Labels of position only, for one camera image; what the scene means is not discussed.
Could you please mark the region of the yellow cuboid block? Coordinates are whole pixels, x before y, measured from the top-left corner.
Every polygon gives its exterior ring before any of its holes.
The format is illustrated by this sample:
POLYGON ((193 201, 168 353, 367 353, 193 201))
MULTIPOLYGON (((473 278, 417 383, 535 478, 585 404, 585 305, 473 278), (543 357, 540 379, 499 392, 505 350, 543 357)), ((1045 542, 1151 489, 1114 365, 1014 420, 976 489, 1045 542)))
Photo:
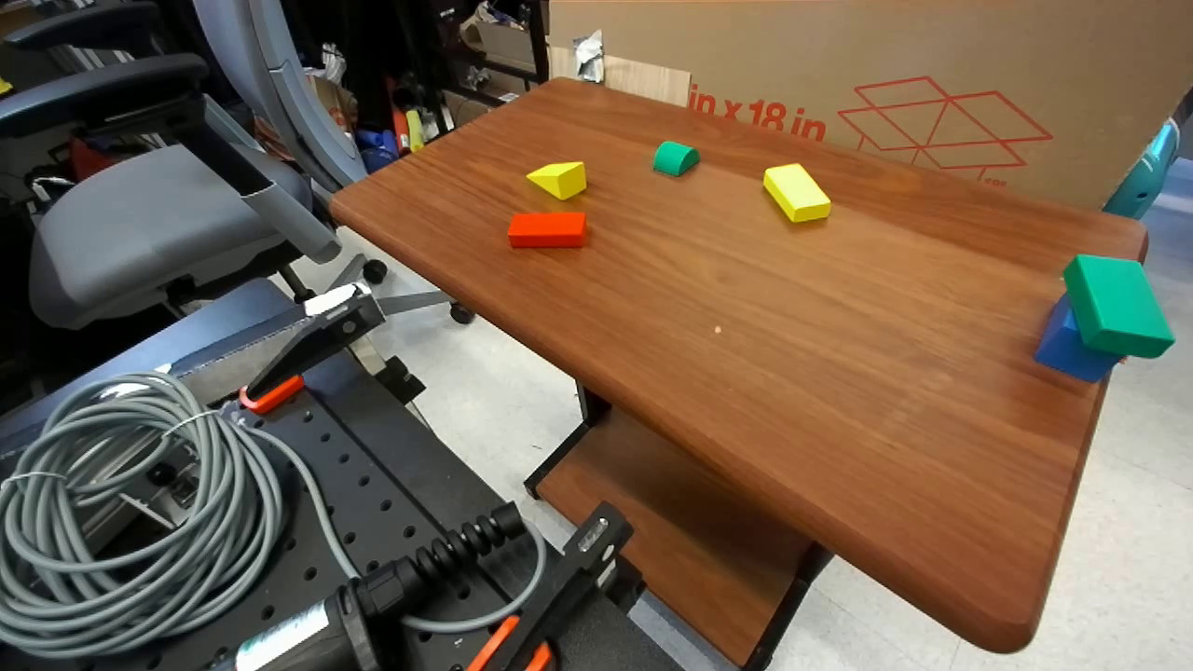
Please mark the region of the yellow cuboid block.
POLYGON ((764 194, 791 225, 812 225, 830 212, 830 199, 800 166, 776 166, 764 172, 764 194))

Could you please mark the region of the red cuboid block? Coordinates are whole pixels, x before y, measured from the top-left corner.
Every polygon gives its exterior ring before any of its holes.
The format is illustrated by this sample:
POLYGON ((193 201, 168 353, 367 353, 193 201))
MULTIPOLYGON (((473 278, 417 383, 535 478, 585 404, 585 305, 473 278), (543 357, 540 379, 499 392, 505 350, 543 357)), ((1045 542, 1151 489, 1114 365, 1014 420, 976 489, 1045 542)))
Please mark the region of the red cuboid block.
POLYGON ((515 250, 576 250, 589 237, 589 217, 576 210, 515 212, 505 243, 515 250))

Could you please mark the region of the yellow wedge block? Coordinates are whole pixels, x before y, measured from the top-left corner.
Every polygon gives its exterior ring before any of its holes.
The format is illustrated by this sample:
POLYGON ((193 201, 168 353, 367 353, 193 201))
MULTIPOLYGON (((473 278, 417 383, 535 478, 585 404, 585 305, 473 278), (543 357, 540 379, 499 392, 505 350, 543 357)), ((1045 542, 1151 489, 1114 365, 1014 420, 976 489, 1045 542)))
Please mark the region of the yellow wedge block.
POLYGON ((582 161, 556 161, 528 172, 528 182, 550 194, 556 201, 569 201, 589 186, 589 172, 582 161))

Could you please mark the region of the small green block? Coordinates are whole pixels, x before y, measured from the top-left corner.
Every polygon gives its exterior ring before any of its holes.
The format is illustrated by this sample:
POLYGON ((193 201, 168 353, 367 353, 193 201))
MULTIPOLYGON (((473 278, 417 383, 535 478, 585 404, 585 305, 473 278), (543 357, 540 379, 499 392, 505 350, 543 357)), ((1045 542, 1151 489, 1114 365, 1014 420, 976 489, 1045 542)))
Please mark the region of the small green block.
POLYGON ((661 142, 651 155, 651 168, 669 181, 682 181, 698 166, 700 166, 700 155, 684 142, 674 142, 674 138, 661 142))

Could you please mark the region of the black orange front clamp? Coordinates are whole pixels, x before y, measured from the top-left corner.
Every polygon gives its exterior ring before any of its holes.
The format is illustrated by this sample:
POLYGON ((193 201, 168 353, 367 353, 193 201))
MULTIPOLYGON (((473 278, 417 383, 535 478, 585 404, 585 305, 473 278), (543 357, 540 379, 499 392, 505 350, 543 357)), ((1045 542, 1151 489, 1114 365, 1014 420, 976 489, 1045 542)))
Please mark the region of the black orange front clamp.
POLYGON ((620 548, 628 536, 632 527, 610 504, 600 504, 569 532, 557 565, 543 571, 528 602, 488 635, 464 671, 556 671, 556 638, 610 583, 620 548))

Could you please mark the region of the black orange clamp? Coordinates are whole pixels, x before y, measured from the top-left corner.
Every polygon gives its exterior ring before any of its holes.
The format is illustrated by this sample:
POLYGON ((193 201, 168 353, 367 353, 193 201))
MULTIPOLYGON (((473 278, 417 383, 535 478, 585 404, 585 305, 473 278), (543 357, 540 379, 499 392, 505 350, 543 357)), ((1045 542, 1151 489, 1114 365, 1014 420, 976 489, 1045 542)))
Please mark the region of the black orange clamp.
POLYGON ((306 372, 349 348, 382 322, 380 302, 361 289, 334 289, 285 330, 264 365, 238 387, 238 406, 267 419, 306 387, 306 372))
POLYGON ((628 536, 632 527, 610 504, 600 504, 569 532, 557 565, 543 571, 528 602, 488 635, 464 671, 556 671, 556 638, 610 583, 620 548, 628 536))

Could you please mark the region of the wooden lower table shelf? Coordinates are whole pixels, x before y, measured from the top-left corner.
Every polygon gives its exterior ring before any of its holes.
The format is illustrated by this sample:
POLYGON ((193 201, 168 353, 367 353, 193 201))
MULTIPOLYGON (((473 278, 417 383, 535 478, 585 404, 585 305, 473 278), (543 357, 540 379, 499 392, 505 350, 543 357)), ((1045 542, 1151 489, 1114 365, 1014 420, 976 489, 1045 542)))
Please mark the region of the wooden lower table shelf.
POLYGON ((625 409, 582 420, 524 489, 569 524, 610 504, 644 587, 738 671, 766 666, 818 571, 808 536, 625 409))

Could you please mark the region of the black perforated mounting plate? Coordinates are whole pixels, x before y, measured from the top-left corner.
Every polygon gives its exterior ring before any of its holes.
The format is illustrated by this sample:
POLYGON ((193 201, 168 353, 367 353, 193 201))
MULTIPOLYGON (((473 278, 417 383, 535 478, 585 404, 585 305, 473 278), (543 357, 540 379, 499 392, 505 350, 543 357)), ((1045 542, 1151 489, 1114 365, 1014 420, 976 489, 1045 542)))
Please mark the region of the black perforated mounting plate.
MULTIPOLYGON (((462 466, 380 379, 333 357, 313 387, 255 430, 285 442, 313 469, 342 553, 364 573, 504 501, 462 466)), ((457 573, 423 621, 473 621, 515 602, 535 568, 534 536, 484 556, 457 573)), ((306 495, 294 495, 292 527, 267 573, 217 622, 121 657, 86 659, 81 671, 464 671, 494 622, 464 635, 398 629, 375 657, 355 657, 328 598, 342 587, 306 495)), ((596 594, 556 638, 556 671, 679 671, 639 635, 613 598, 596 594)))

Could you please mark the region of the black power plug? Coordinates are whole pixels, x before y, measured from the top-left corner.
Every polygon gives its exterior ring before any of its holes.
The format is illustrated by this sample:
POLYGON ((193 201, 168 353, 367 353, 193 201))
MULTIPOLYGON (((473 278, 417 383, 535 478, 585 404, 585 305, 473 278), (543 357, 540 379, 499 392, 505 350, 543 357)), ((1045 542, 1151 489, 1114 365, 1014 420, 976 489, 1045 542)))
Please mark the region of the black power plug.
POLYGON ((473 571, 484 556, 524 536, 524 524, 515 504, 504 504, 434 542, 349 578, 328 598, 328 614, 337 622, 355 657, 375 657, 380 640, 398 629, 417 635, 464 635, 488 628, 488 614, 473 621, 423 621, 420 603, 434 602, 457 573, 473 571))

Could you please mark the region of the blue block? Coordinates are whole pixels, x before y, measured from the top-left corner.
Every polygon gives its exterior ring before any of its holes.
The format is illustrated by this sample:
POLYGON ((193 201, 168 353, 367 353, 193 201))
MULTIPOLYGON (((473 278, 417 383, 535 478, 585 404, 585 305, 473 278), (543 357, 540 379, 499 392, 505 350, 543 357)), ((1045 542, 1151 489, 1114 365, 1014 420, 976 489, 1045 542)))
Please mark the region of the blue block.
POLYGON ((1037 343, 1037 363, 1074 379, 1105 379, 1112 370, 1119 365, 1119 353, 1092 350, 1081 338, 1071 302, 1059 299, 1037 343))

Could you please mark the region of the grey office chair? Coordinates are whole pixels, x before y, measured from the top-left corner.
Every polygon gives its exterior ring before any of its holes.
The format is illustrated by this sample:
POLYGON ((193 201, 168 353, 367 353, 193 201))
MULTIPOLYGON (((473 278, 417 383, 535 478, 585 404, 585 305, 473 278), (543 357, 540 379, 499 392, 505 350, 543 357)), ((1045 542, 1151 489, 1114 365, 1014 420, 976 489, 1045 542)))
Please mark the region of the grey office chair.
POLYGON ((175 296, 227 291, 294 259, 333 260, 306 172, 272 158, 217 99, 208 75, 255 56, 250 0, 182 0, 206 54, 135 56, 59 75, 0 104, 0 136, 69 126, 86 138, 159 136, 57 199, 28 237, 28 315, 90 330, 175 296))

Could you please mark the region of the large green block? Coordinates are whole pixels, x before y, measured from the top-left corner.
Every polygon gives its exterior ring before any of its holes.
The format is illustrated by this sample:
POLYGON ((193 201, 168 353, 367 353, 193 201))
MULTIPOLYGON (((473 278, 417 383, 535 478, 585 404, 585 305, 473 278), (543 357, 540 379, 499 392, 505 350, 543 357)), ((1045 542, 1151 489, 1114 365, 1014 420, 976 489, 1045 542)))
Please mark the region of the large green block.
POLYGON ((1159 357, 1174 348, 1140 260, 1077 253, 1063 285, 1083 348, 1122 357, 1159 357))

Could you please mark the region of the large cardboard box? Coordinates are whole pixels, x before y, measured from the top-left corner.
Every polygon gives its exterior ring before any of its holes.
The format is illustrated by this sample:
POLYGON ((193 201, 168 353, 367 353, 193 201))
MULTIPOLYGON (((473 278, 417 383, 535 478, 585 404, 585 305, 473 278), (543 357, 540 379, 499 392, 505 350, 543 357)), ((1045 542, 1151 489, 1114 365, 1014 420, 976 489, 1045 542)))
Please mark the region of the large cardboard box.
POLYGON ((1193 0, 546 0, 758 130, 1094 210, 1193 85, 1193 0))

